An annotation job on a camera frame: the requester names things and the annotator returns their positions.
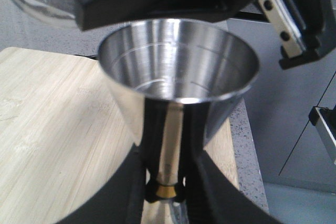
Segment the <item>funnel rim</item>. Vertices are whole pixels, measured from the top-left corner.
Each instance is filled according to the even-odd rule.
[[[194,23],[194,24],[202,24],[202,25],[205,25],[207,27],[212,27],[214,29],[217,29],[221,32],[224,32],[232,37],[234,37],[235,39],[238,39],[239,41],[241,41],[242,43],[245,44],[245,46],[251,50],[253,52],[253,57],[256,58],[256,69],[255,69],[255,72],[253,73],[252,77],[246,82],[245,85],[235,89],[235,90],[232,90],[230,92],[225,92],[223,94],[220,94],[220,95],[209,95],[207,97],[172,97],[172,98],[163,98],[163,97],[159,97],[155,94],[151,94],[149,92],[145,92],[145,91],[139,91],[139,90],[136,90],[134,89],[133,87],[130,87],[122,82],[119,82],[117,81],[115,78],[111,77],[107,68],[102,64],[101,62],[101,47],[102,45],[107,41],[107,39],[121,31],[121,30],[124,30],[124,29],[127,29],[129,27],[134,27],[134,26],[140,26],[141,24],[143,24],[144,22],[148,23],[148,22],[168,22],[168,21],[179,21],[179,22],[190,22],[190,23]],[[143,95],[144,97],[146,98],[149,98],[149,99],[153,99],[153,100],[159,100],[159,101],[168,101],[168,102],[175,102],[175,103],[180,103],[180,104],[197,104],[197,103],[206,103],[206,102],[215,102],[215,101],[223,101],[223,100],[229,100],[233,97],[239,97],[241,95],[243,95],[245,92],[247,92],[250,88],[251,88],[251,85],[252,83],[254,83],[257,79],[257,76],[258,76],[258,73],[259,73],[259,68],[260,68],[260,64],[259,64],[259,59],[257,57],[257,54],[255,53],[255,51],[252,49],[252,47],[246,43],[245,41],[243,41],[241,38],[239,38],[238,36],[230,33],[229,31],[226,31],[218,26],[216,26],[215,24],[211,24],[211,23],[208,23],[208,22],[204,22],[204,21],[201,21],[201,20],[197,20],[197,19],[184,19],[184,18],[159,18],[159,19],[143,19],[143,20],[136,20],[136,21],[133,21],[133,22],[130,22],[128,23],[127,25],[125,25],[124,27],[121,27],[115,31],[113,31],[112,33],[110,33],[109,35],[107,35],[105,37],[105,39],[102,41],[102,43],[100,44],[99,46],[99,49],[98,49],[98,63],[99,63],[99,66],[100,68],[103,70],[104,74],[107,76],[107,78],[112,81],[114,84],[118,85],[118,86],[121,86],[123,87],[124,89],[127,89],[135,94],[139,94],[139,95]]]

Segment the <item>wooden cutting board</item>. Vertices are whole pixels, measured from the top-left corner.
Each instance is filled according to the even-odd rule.
[[[54,223],[88,200],[132,145],[96,61],[0,52],[0,223]],[[206,147],[238,188],[227,120]]]

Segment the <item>granite countertop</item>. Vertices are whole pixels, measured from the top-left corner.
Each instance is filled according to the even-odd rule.
[[[264,211],[268,211],[264,184],[245,103],[242,100],[229,117],[240,191]]]

